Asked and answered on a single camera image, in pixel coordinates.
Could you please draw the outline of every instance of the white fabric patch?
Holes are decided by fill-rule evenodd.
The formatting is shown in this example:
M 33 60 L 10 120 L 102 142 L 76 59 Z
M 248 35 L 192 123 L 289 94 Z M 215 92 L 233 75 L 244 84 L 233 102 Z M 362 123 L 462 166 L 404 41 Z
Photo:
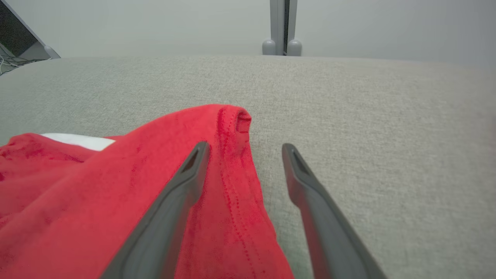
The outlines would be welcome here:
M 41 134 L 41 135 L 58 142 L 78 145 L 94 151 L 102 151 L 107 146 L 115 142 L 115 140 L 113 139 L 96 138 L 96 137 L 74 135 L 74 134 L 49 133 L 49 134 Z

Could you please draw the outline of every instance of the white wall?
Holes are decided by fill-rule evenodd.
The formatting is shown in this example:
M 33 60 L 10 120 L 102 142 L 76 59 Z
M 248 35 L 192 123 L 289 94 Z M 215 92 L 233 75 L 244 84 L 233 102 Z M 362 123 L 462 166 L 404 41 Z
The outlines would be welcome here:
M 496 67 L 496 0 L 298 0 L 302 56 Z
M 261 54 L 268 0 L 3 0 L 61 57 Z

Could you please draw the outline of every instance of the gray fabric surface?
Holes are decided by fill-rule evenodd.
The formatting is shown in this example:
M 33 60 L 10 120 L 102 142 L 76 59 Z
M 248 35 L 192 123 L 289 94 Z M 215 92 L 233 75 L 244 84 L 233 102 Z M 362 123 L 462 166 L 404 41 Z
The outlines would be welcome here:
M 495 75 L 295 57 L 83 58 L 0 77 L 0 144 L 125 134 L 191 106 L 252 115 L 266 209 L 296 278 L 311 265 L 281 144 L 293 143 L 390 278 L 496 278 Z

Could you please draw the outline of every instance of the red garment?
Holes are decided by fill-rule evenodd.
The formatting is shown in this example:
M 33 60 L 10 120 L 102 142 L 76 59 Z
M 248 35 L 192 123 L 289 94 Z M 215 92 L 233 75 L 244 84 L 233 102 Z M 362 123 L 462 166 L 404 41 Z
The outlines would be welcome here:
M 0 277 L 98 278 L 192 148 L 211 146 L 176 278 L 292 278 L 263 206 L 250 115 L 172 113 L 101 152 L 36 134 L 0 148 Z

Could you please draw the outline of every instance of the red fabric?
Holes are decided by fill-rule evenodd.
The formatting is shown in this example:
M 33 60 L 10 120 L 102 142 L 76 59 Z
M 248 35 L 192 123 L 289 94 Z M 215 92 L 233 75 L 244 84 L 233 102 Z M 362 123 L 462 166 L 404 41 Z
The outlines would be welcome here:
M 208 105 L 101 152 L 36 134 L 0 148 L 0 277 L 98 278 L 196 143 L 211 146 L 176 278 L 292 278 L 262 202 L 249 114 Z

